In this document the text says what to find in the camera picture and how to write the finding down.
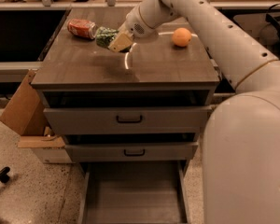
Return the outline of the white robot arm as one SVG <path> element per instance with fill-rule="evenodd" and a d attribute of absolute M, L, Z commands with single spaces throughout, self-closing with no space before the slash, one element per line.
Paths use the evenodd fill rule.
<path fill-rule="evenodd" d="M 203 134 L 205 224 L 280 224 L 280 60 L 206 0 L 143 0 L 124 28 L 184 17 L 235 90 Z"/>

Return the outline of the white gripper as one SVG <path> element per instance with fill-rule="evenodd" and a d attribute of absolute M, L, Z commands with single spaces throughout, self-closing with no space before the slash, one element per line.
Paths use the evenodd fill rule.
<path fill-rule="evenodd" d="M 133 37 L 148 37 L 155 31 L 149 23 L 151 14 L 146 15 L 142 5 L 134 7 L 127 15 L 125 22 L 120 26 L 119 33 L 110 42 L 108 48 L 113 52 L 129 51 L 133 44 Z"/>

